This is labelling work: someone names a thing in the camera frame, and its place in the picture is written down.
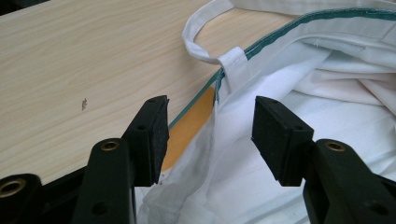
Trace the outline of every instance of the orange strip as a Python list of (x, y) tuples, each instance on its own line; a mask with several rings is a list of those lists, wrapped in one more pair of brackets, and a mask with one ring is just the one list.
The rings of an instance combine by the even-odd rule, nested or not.
[(172, 168), (180, 158), (191, 139), (198, 133), (212, 113), (215, 90), (208, 88), (189, 111), (169, 131), (163, 171)]

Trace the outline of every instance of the white fabric bag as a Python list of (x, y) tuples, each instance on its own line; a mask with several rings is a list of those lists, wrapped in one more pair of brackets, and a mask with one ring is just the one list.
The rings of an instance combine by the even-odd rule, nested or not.
[[(211, 58), (193, 39), (233, 7), (304, 15), (245, 51)], [(139, 223), (309, 223), (302, 188), (280, 187), (250, 141), (257, 95), (285, 104), (314, 140), (345, 142), (374, 173), (396, 179), (396, 4), (214, 0), (190, 17), (183, 39), (192, 56), (222, 65), (216, 102), (144, 198)]]

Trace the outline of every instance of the wooden table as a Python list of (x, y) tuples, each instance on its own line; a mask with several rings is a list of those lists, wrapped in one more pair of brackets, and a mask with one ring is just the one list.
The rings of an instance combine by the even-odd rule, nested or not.
[[(172, 121), (219, 69), (181, 39), (206, 2), (52, 0), (0, 17), (0, 178), (33, 173), (45, 184), (86, 165), (153, 96), (168, 95)], [(245, 49), (289, 20), (233, 9), (197, 42), (213, 55)]]

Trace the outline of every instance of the hole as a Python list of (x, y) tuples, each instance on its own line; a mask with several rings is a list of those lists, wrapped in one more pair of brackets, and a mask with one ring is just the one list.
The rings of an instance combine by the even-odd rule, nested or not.
[(333, 151), (345, 151), (346, 149), (344, 148), (344, 146), (338, 144), (338, 143), (334, 143), (334, 142), (327, 142), (325, 143), (326, 147), (330, 150)]
[(15, 179), (8, 181), (0, 186), (0, 198), (6, 198), (20, 192), (26, 185), (24, 179)]
[(99, 202), (96, 203), (93, 207), (92, 207), (92, 213), (94, 215), (100, 216), (104, 213), (106, 213), (108, 210), (107, 205), (105, 202)]
[(385, 207), (379, 202), (376, 201), (366, 202), (365, 206), (381, 216), (387, 216), (389, 214), (387, 207)]
[(120, 146), (120, 143), (118, 142), (105, 142), (102, 144), (101, 149), (103, 151), (111, 151)]

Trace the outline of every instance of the black machine part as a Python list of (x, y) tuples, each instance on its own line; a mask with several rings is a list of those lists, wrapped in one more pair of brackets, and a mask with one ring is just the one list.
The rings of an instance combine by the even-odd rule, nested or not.
[(374, 175), (352, 147), (312, 141), (313, 129), (280, 102), (258, 96), (252, 141), (281, 186), (300, 186), (313, 224), (396, 223), (396, 183)]
[(42, 186), (0, 180), (0, 224), (135, 223), (134, 187), (158, 183), (169, 138), (165, 95), (147, 100), (122, 138), (97, 143), (86, 167)]

